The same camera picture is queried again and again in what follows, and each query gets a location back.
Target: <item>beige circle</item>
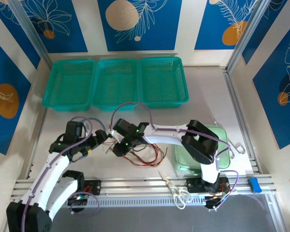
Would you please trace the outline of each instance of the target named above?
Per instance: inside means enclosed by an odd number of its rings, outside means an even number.
[[[219,0],[209,0],[209,3],[215,5],[219,2]]]
[[[0,2],[2,2],[3,4],[7,5],[8,2],[6,0],[0,0]]]
[[[135,37],[134,37],[134,40],[135,40],[136,42],[139,42],[139,41],[141,40],[141,37],[140,37],[140,36],[135,36]]]
[[[139,14],[132,3],[127,0],[116,0],[106,9],[107,23],[114,30],[130,30],[139,21]]]

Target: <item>teal basket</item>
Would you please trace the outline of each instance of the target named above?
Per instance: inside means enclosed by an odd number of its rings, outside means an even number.
[[[141,101],[149,108],[176,108],[189,94],[179,57],[141,59]]]
[[[57,111],[88,110],[94,69],[95,61],[88,59],[55,62],[42,105]]]
[[[139,101],[139,62],[135,59],[100,60],[91,104],[103,111],[112,111],[132,101]],[[129,104],[119,110],[133,110],[135,106]]]

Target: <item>scissors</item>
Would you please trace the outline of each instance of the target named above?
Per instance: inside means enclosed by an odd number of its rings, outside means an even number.
[[[171,190],[173,195],[173,200],[177,208],[184,209],[186,207],[186,203],[192,202],[191,194],[182,189],[177,187],[172,181],[170,181],[164,174],[159,172],[161,178],[166,182],[166,185]]]

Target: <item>orange circle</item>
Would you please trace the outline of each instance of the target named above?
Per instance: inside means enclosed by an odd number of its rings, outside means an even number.
[[[281,92],[277,98],[278,103],[282,106],[287,105],[288,103],[288,94],[285,92]]]
[[[50,40],[52,40],[55,37],[55,33],[48,29],[43,32],[43,35]]]
[[[228,46],[236,45],[246,25],[246,21],[240,21],[237,24],[229,26],[222,35],[222,42]]]
[[[13,94],[9,97],[10,101],[0,99],[0,115],[7,119],[15,117],[19,106],[17,90],[12,85],[4,83],[0,85],[0,93],[5,96]]]

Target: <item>plastic basket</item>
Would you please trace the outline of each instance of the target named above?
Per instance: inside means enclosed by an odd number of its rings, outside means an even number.
[[[141,101],[149,108],[176,108],[189,100],[182,60],[141,59]]]
[[[139,62],[135,59],[112,59],[97,62],[91,104],[103,111],[115,110],[126,102],[139,101]],[[119,110],[133,110],[136,104]]]
[[[95,61],[60,60],[54,63],[42,105],[57,111],[84,111],[90,107]]]
[[[219,126],[206,126],[213,133],[215,133],[219,139],[228,142],[228,136],[224,128]],[[227,148],[225,144],[218,143],[217,152],[222,151]],[[195,161],[192,156],[188,153],[188,151],[179,145],[175,145],[174,148],[174,167],[178,170],[188,171],[191,174],[200,174],[201,173],[201,165],[197,161]],[[230,160],[230,151],[225,151],[219,155],[218,166],[220,169],[228,168],[231,163]]]

